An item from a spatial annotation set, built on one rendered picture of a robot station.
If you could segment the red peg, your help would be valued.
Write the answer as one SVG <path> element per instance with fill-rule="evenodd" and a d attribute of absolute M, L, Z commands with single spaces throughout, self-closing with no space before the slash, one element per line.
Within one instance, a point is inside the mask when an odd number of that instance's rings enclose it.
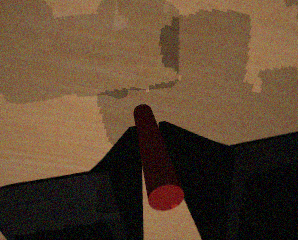
<path fill-rule="evenodd" d="M 173 209 L 182 202 L 185 193 L 152 109 L 146 104 L 140 104 L 133 114 L 148 203 L 156 210 Z"/>

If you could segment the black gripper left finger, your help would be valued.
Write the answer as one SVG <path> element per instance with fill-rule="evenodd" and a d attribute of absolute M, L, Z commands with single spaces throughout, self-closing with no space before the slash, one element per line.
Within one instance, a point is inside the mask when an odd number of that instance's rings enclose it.
<path fill-rule="evenodd" d="M 109 226 L 113 240 L 144 240 L 136 126 L 90 171 L 0 187 L 0 231 L 6 240 L 99 222 Z"/>

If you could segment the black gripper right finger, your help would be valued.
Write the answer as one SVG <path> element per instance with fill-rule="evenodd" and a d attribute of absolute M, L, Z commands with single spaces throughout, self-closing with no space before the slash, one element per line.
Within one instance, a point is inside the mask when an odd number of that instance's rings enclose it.
<path fill-rule="evenodd" d="M 166 121 L 159 130 L 202 240 L 236 240 L 250 174 L 298 164 L 298 131 L 228 146 Z"/>

